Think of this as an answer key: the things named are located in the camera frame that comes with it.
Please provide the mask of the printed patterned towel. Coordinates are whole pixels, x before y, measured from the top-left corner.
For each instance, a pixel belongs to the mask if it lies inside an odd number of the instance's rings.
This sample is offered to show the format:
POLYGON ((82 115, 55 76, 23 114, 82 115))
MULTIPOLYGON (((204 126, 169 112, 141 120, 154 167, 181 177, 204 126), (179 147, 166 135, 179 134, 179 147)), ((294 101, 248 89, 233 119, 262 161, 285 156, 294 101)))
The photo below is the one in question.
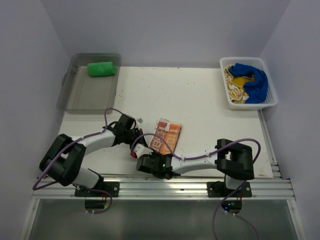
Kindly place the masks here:
MULTIPOLYGON (((161 137, 174 152, 179 141, 181 130, 181 123, 160 118, 156 124, 154 134, 161 137)), ((148 145, 160 154, 167 155, 171 153, 165 143, 156 136, 151 138, 148 145)))

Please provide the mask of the green microfiber towel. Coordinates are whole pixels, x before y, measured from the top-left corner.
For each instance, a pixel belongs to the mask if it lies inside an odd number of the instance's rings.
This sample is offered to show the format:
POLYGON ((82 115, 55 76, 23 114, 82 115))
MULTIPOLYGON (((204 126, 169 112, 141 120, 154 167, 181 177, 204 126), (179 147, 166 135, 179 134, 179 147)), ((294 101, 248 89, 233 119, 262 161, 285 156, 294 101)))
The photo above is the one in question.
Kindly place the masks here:
POLYGON ((111 61, 89 63, 87 65, 87 72, 90 77, 107 77, 115 75, 117 67, 111 61))

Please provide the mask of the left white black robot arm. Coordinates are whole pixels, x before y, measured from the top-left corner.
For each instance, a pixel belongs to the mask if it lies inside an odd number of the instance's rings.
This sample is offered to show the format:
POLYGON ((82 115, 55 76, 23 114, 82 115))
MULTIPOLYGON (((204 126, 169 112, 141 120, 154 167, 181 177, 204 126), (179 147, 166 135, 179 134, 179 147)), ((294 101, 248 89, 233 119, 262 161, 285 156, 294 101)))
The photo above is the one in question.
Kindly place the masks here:
POLYGON ((104 184, 100 174, 82 167, 86 155, 100 149, 126 144, 135 147, 136 144, 147 146, 142 137, 143 131, 136 127, 136 120, 127 114, 122 114, 119 120, 106 124, 101 130, 85 136, 70 137, 58 135, 39 164, 42 174, 33 186, 34 190, 42 189, 49 184, 38 186, 40 181, 49 176, 54 184, 62 186, 76 185, 85 187, 92 196, 103 193, 104 184))

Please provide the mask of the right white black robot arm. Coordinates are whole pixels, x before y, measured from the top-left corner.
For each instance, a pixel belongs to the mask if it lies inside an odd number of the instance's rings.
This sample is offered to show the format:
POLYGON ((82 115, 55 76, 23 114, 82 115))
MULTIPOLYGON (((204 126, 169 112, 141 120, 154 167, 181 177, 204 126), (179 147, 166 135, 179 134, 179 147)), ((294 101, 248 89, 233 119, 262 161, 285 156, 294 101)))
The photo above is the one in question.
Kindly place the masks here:
POLYGON ((215 169, 223 173, 223 192, 235 196, 241 190, 241 183, 255 178, 252 148, 242 144, 243 140, 218 139, 213 152, 206 151, 178 156, 161 154, 142 144, 136 144, 131 156, 137 159, 136 169, 158 179, 170 180, 188 172, 215 169))

